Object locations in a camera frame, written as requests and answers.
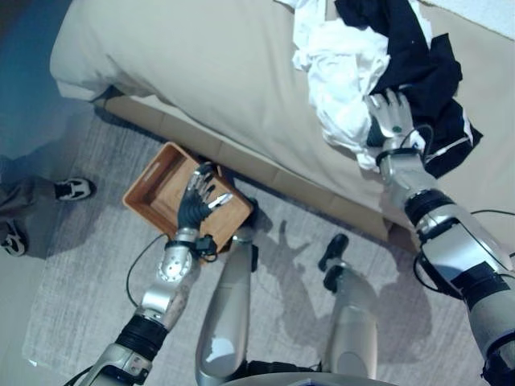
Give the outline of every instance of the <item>black and white sneaker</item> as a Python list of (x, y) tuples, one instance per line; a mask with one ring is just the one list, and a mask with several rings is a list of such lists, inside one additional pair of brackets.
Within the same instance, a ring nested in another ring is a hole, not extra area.
[(10, 226), (6, 239), (2, 242), (2, 247), (12, 256), (22, 256), (27, 250), (27, 238), (16, 228), (16, 225)]
[(89, 197), (95, 190), (95, 185), (87, 179), (72, 178), (59, 181), (56, 186), (56, 198), (59, 201), (76, 201)]

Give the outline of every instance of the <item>beige bedsheet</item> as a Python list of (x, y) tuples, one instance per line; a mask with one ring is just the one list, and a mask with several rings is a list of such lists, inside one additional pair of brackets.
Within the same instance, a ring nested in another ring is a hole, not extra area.
[[(464, 78), (457, 99), (473, 124), (485, 135), (464, 164), (440, 179), (441, 188), (471, 211), (481, 208), (515, 211), (513, 41), (435, 7), (423, 6), (422, 12), (431, 20), (435, 35), (450, 33)], [(334, 10), (328, 13), (332, 17)], [(302, 83), (288, 84), (287, 87), (293, 88), (294, 85), (300, 88)], [(298, 95), (305, 96), (306, 100), (292, 97), (283, 101), (285, 113), (277, 115), (286, 116), (289, 121), (283, 122), (284, 126), (272, 138), (264, 138), (258, 128), (243, 130), (249, 136), (241, 139), (245, 146), (239, 147), (258, 156), (256, 150), (259, 146), (256, 144), (264, 143), (260, 153), (280, 166), (409, 227), (403, 213), (389, 205), (379, 176), (361, 170), (349, 152), (332, 149), (322, 140), (319, 129), (314, 129), (319, 127), (314, 113), (307, 106), (307, 90)], [(276, 96), (267, 98), (278, 105), (281, 103), (276, 101)], [(134, 99), (237, 146), (231, 133), (223, 135), (209, 129), (155, 96)], [(248, 122), (242, 122), (242, 125), (246, 126)], [(515, 250), (513, 219), (490, 214), (479, 218), (499, 240)]]
[[(441, 186), (467, 209), (515, 211), (513, 41), (437, 8), (423, 7), (434, 34), (449, 32), (462, 64), (458, 100), (484, 134)], [(68, 97), (93, 99), (109, 84), (196, 124), (399, 224), (378, 175), (331, 148), (291, 64), (291, 10), (271, 0), (75, 0), (52, 53)], [(513, 219), (481, 215), (501, 241)]]

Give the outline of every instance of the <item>gray carpet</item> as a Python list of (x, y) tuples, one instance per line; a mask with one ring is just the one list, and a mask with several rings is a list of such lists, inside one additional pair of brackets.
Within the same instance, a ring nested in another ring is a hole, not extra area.
[[(122, 205), (122, 195), (157, 153), (156, 138), (96, 117), (72, 175), (94, 181), (96, 195), (61, 208), (43, 281), (31, 311), (23, 355), (72, 376), (94, 363), (132, 315), (124, 293), (127, 269), (158, 235)], [(349, 236), (344, 257), (380, 298), (378, 379), (404, 385), (481, 385), (482, 361), (464, 306), (423, 289), (412, 256), (240, 180), (265, 216), (252, 276), (249, 359), (310, 366), (319, 361), (333, 298), (316, 268), (329, 240)], [(137, 299), (151, 282), (163, 241), (134, 270)], [(196, 340), (223, 264), (202, 269), (187, 309), (154, 361), (148, 385), (194, 385)]]

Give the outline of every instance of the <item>gray pants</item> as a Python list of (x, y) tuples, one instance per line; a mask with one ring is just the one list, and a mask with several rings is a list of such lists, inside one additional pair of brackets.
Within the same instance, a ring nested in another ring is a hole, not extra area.
[(56, 198), (54, 183), (41, 177), (27, 177), (16, 183), (0, 183), (0, 243), (7, 237), (7, 221), (31, 214), (40, 198)]

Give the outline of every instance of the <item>brown wooden tray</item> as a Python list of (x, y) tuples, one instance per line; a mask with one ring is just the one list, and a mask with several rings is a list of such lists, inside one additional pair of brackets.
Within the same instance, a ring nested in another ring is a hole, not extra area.
[[(187, 181), (200, 163), (175, 143), (168, 142), (148, 164), (123, 196), (123, 203), (173, 237), (177, 231), (177, 211)], [(218, 252), (252, 211), (252, 205), (219, 175), (212, 180), (215, 190), (210, 200), (230, 191), (233, 198), (211, 214), (200, 227), (210, 234)]]

